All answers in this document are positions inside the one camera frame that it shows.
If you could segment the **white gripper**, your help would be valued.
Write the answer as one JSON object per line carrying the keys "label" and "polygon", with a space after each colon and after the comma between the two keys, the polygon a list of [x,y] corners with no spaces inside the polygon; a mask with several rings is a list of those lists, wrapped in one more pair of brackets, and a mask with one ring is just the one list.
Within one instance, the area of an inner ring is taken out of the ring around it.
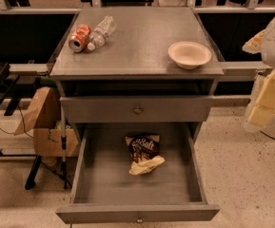
{"label": "white gripper", "polygon": [[[275,17],[265,29],[243,45],[243,51],[260,53],[262,62],[275,68]],[[275,69],[267,76],[258,74],[246,107],[244,128],[248,132],[264,129],[275,117]]]}

